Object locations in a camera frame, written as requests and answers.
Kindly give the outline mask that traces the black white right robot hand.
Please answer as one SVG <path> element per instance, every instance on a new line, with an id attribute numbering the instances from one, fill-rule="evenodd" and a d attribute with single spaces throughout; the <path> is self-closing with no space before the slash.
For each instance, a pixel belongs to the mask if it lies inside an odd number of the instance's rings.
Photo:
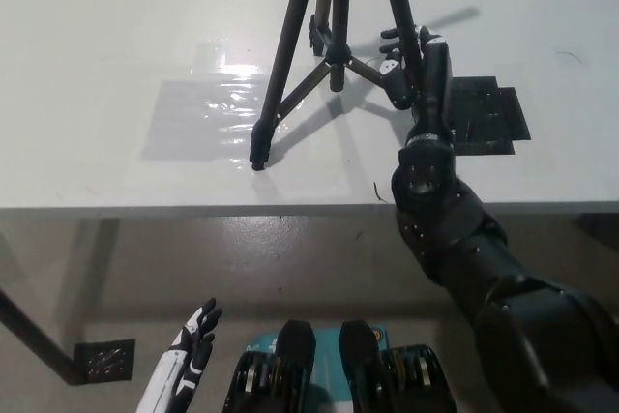
<path id="1" fill-rule="evenodd" d="M 409 109 L 413 115 L 408 142 L 427 137 L 451 144 L 453 137 L 447 118 L 453 79 L 449 46 L 441 35 L 425 26 L 417 26 L 415 33 L 422 58 L 421 84 L 414 85 L 407 75 L 398 31 L 391 29 L 381 33 L 383 39 L 392 40 L 379 48 L 385 55 L 379 66 L 383 87 L 396 109 Z"/>

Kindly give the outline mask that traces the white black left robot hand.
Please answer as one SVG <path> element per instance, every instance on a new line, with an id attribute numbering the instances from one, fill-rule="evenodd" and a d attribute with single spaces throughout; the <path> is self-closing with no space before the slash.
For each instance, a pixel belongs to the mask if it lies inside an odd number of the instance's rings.
<path id="1" fill-rule="evenodd" d="M 211 298 L 182 326 L 161 355 L 136 407 L 137 413 L 185 413 L 210 360 L 222 310 Z"/>

